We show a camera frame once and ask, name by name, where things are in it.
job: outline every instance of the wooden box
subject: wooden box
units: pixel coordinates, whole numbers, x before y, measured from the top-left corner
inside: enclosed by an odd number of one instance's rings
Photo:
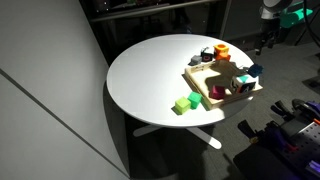
[[[248,98],[258,93],[262,87],[256,82],[253,90],[236,93],[231,88],[233,76],[241,76],[246,74],[244,70],[240,70],[233,62],[226,60],[212,61],[207,64],[199,64],[185,69],[186,80],[192,89],[195,89],[203,96],[203,102],[208,110],[220,107],[240,99]],[[209,91],[213,86],[226,87],[224,99],[216,100],[209,97]]]

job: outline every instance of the table leg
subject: table leg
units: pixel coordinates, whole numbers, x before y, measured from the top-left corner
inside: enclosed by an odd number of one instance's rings
[[[134,130],[133,135],[134,135],[134,137],[139,137],[139,136],[143,136],[145,134],[151,133],[151,132],[156,131],[161,128],[162,127],[160,127],[160,126],[148,125],[148,126],[144,126],[142,128]]]
[[[205,132],[203,132],[201,129],[199,128],[187,128],[188,131],[190,131],[191,133],[193,133],[194,135],[196,135],[197,137],[199,137],[200,139],[202,139],[203,141],[205,141],[206,143],[208,143],[209,145],[211,145],[212,147],[216,148],[216,149],[220,149],[221,148],[221,143],[214,139],[213,137],[209,136],[208,134],[206,134]]]

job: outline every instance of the lime green block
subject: lime green block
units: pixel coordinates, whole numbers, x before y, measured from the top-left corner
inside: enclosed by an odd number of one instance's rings
[[[191,109],[197,109],[198,105],[201,102],[202,96],[199,93],[192,92],[189,95],[188,99],[191,102]]]
[[[179,114],[185,113],[190,109],[190,107],[191,102],[185,97],[178,99],[175,103],[175,109],[178,111]]]

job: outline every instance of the red block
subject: red block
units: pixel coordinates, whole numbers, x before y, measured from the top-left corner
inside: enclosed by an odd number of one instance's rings
[[[225,94],[226,94],[225,87],[213,86],[209,93],[209,97],[212,99],[220,100],[224,98]]]

